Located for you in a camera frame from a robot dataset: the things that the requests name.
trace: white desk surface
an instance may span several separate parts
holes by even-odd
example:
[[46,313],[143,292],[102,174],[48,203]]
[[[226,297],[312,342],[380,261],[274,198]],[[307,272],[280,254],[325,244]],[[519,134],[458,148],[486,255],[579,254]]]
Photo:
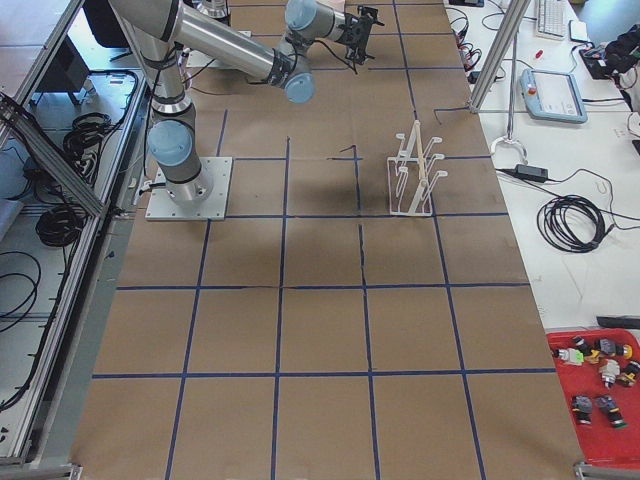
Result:
[[[566,7],[567,20],[575,18],[570,6],[567,4]],[[481,19],[497,12],[497,7],[487,3],[484,8],[461,9],[470,20],[467,41],[480,47],[486,56],[495,32],[483,27]],[[455,11],[448,12],[451,19],[460,16]],[[532,15],[530,6],[527,16]],[[499,21],[499,17],[492,17],[487,23],[497,26]],[[459,30],[463,23],[455,24],[456,29]],[[568,38],[558,42],[536,37],[533,26],[532,20],[522,21],[518,58],[537,69],[569,71],[572,67],[569,52],[576,43]],[[544,53],[536,60],[534,56],[539,50]],[[578,57],[576,60],[578,65],[573,73],[583,98],[620,96],[613,82],[592,80],[582,60]],[[504,62],[503,67],[507,77],[493,85],[482,105],[483,112],[493,112],[480,114],[487,144],[506,133],[510,62]],[[527,148],[531,165],[549,169],[549,176],[554,179],[565,178],[579,168],[593,170],[613,182],[614,211],[640,216],[637,193],[640,156],[631,144],[635,137],[627,131],[629,109],[626,104],[588,106],[587,123],[569,125],[534,120],[524,113],[519,91],[517,99],[516,111],[519,113],[515,115],[514,138]],[[493,162],[496,168],[513,168],[519,162],[519,156],[512,148],[499,146]],[[562,253],[543,240],[536,226],[539,208],[551,197],[509,177],[501,178],[500,185],[545,328],[590,327],[597,325],[596,315],[640,314],[640,295],[637,293],[640,230],[613,230],[602,245],[589,254]],[[564,184],[548,188],[559,194],[582,195],[596,205],[608,208],[606,185],[589,174],[581,173]],[[608,226],[611,218],[605,216],[605,219]],[[624,220],[619,223],[633,225]]]
[[[533,0],[527,9],[527,17],[535,17]],[[576,19],[576,15],[570,5],[565,5],[565,18],[567,22],[572,19]],[[497,32],[491,31],[482,25],[482,19],[487,15],[499,12],[498,7],[489,3],[485,3],[483,8],[477,7],[455,7],[464,11],[469,17],[469,31],[467,33],[465,41],[470,42],[476,48],[482,50],[482,58],[476,65],[476,70],[482,70],[484,61],[489,54],[491,44]],[[451,20],[460,17],[461,15],[455,10],[448,9],[447,13]],[[486,20],[486,24],[497,28],[500,26],[502,16],[494,16]],[[454,24],[456,30],[460,30],[464,25],[464,21],[457,21]],[[549,40],[546,38],[538,37],[534,34],[535,22],[529,19],[523,19],[518,32],[518,59],[528,63],[533,68],[538,70],[550,70],[557,72],[569,72],[572,68],[573,75],[576,78],[578,89],[582,98],[590,99],[603,99],[603,98],[620,98],[619,102],[607,102],[597,105],[587,104],[587,112],[602,112],[602,111],[617,111],[625,112],[629,111],[626,103],[621,98],[620,92],[615,87],[611,80],[593,80],[589,75],[582,59],[580,58],[578,51],[571,53],[571,48],[579,45],[579,42],[572,42],[569,40],[569,36],[565,36],[564,40]],[[535,58],[535,55],[540,50],[543,51],[542,56],[539,59]],[[573,63],[571,56],[575,58],[576,63]],[[511,49],[507,52],[507,58],[511,58]],[[491,91],[487,95],[482,110],[507,110],[509,108],[509,80],[511,78],[511,61],[502,62],[504,72],[501,70],[498,75],[505,75],[504,80],[495,82],[491,88]],[[518,78],[520,73],[527,68],[526,65],[518,63]],[[525,105],[518,90],[516,96],[516,111],[525,112]]]

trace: blue and white device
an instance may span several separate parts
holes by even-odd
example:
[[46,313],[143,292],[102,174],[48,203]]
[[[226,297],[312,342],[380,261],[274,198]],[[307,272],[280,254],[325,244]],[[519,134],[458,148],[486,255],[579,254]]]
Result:
[[567,123],[587,121],[576,79],[570,73],[527,68],[522,72],[520,85],[533,118]]

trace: device screen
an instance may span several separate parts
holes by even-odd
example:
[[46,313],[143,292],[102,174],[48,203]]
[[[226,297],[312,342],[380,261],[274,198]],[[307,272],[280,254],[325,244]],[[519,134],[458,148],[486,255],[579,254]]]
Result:
[[533,72],[540,108],[546,113],[580,116],[571,79],[567,75]]

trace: white rack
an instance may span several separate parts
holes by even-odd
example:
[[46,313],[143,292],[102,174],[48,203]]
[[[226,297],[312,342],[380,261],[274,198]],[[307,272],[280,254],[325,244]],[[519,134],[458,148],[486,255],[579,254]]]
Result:
[[[437,170],[431,174],[435,163],[445,157],[441,153],[431,153],[434,145],[442,143],[442,138],[431,137],[426,148],[422,148],[420,121],[413,122],[409,141],[404,133],[397,133],[400,148],[395,157],[387,158],[387,179],[389,184],[389,213],[405,217],[430,217],[433,215],[431,192],[438,180],[449,174]],[[416,157],[412,157],[414,148]],[[413,196],[405,198],[405,193],[413,191]]]

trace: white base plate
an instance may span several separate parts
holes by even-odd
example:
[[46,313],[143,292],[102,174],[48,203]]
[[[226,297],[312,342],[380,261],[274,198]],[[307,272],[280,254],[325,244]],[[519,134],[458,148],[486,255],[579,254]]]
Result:
[[[247,37],[251,37],[251,30],[239,30],[242,35]],[[187,60],[188,68],[202,68],[211,62],[211,57],[209,55],[205,55],[202,52],[198,52],[197,50],[191,50],[189,53],[189,59]],[[220,60],[215,60],[211,65],[207,68],[217,68],[219,70],[232,70],[234,67],[227,65],[226,63],[221,62]]]
[[[213,176],[213,190],[202,202],[178,204],[165,188],[154,188],[149,199],[145,218],[147,220],[224,220],[231,181],[232,157],[201,157],[203,168]],[[158,170],[156,183],[164,183],[162,171]]]

